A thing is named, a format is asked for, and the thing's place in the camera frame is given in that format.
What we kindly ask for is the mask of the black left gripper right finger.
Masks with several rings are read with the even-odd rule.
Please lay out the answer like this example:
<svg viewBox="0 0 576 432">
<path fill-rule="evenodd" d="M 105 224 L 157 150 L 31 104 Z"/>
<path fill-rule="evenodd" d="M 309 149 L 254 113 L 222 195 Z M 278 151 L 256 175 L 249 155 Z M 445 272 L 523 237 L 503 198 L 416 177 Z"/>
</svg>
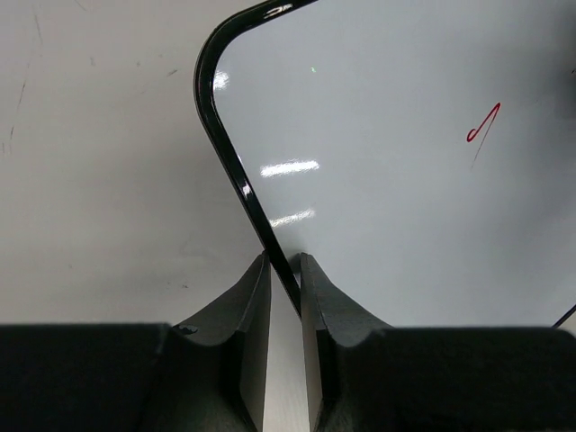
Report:
<svg viewBox="0 0 576 432">
<path fill-rule="evenodd" d="M 395 328 L 300 256 L 314 431 L 572 431 L 575 338 L 559 328 Z"/>
</svg>

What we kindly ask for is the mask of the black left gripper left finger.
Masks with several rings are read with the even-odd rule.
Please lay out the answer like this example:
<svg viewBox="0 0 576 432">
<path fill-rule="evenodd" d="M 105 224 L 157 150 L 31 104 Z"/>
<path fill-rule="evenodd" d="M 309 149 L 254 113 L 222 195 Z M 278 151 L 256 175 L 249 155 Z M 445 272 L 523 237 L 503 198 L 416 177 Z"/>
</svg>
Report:
<svg viewBox="0 0 576 432">
<path fill-rule="evenodd" d="M 270 310 L 263 254 L 176 325 L 4 325 L 1 428 L 259 431 Z"/>
</svg>

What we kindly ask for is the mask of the white whiteboard black frame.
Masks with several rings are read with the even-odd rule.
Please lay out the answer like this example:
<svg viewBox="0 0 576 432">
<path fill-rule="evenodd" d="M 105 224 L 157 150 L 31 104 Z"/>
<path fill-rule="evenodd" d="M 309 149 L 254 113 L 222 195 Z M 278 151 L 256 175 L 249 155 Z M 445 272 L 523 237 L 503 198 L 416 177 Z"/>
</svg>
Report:
<svg viewBox="0 0 576 432">
<path fill-rule="evenodd" d="M 397 327 L 574 312 L 574 2 L 266 1 L 194 99 L 293 302 L 312 255 Z"/>
</svg>

